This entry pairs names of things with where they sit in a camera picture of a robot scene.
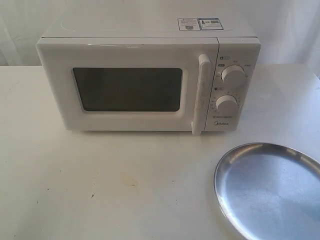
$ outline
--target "white backdrop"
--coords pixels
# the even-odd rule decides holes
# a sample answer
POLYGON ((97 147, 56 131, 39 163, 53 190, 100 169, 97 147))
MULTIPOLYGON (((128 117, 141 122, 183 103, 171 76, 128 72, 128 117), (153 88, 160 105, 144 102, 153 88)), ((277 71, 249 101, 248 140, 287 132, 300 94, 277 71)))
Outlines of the white backdrop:
MULTIPOLYGON (((0 65, 39 65, 35 44, 71 1, 1 0, 0 65)), ((320 0, 233 1, 262 43, 259 63, 305 63, 320 75, 320 0)))

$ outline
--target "timer knob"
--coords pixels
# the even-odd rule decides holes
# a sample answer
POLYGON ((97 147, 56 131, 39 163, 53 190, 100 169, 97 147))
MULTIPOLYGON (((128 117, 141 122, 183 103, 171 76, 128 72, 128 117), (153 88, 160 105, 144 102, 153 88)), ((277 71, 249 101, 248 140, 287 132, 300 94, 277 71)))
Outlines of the timer knob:
POLYGON ((231 95, 219 97, 215 103, 215 106, 222 115, 234 115, 238 111, 237 100, 231 95))
POLYGON ((226 87, 236 88, 246 82, 246 73, 242 67, 231 65, 223 70, 221 78, 226 87))

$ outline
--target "white microwave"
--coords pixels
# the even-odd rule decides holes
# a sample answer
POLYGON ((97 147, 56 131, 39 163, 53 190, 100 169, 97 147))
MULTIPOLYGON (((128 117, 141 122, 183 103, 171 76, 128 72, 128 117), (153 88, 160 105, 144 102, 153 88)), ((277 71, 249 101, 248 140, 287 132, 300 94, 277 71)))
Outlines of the white microwave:
POLYGON ((260 51, 226 0, 77 0, 36 45, 68 130, 235 130, 260 51))

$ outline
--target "round metal plate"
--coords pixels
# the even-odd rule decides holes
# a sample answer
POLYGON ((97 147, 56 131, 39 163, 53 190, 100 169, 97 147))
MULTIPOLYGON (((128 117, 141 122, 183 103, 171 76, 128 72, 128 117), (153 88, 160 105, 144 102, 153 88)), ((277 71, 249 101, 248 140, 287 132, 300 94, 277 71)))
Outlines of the round metal plate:
POLYGON ((320 164, 301 152, 238 146, 218 163, 214 189, 223 214, 247 239, 320 239, 320 164))

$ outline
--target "brand logo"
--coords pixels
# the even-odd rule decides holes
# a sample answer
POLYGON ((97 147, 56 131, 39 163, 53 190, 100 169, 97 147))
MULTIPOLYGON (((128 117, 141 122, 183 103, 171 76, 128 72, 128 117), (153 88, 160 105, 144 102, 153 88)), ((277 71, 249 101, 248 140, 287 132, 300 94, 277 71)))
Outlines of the brand logo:
POLYGON ((227 126, 227 125, 229 125, 229 123, 228 122, 215 121, 214 125, 215 126, 227 126))

